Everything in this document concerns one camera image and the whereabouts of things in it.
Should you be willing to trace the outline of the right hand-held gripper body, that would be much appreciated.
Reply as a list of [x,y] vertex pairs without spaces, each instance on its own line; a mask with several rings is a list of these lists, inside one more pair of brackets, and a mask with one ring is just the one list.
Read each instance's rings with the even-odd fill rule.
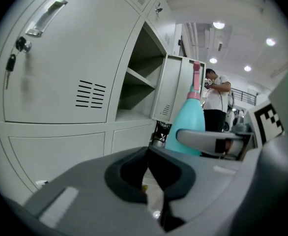
[[288,236],[288,73],[259,110],[263,146],[252,182],[232,222],[234,236]]

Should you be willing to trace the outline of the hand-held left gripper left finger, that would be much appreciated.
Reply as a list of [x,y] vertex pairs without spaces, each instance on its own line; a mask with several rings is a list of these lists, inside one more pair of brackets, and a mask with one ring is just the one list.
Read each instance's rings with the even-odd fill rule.
[[142,179],[145,147],[79,163],[38,190],[25,209],[65,236],[159,236]]

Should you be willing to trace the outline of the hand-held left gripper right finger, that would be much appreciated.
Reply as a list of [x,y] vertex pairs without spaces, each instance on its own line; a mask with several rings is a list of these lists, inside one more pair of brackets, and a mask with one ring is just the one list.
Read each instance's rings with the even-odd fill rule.
[[149,147],[148,167],[164,193],[160,225],[170,232],[205,211],[230,184],[240,163]]

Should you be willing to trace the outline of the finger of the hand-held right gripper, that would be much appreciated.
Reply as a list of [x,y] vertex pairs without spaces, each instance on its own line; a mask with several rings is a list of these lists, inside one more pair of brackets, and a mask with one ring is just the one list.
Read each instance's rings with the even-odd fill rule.
[[[181,144],[210,156],[237,157],[248,140],[248,133],[200,132],[191,129],[179,129],[176,133],[176,139]],[[217,149],[226,148],[226,141],[230,142],[230,148],[227,152],[218,153]]]

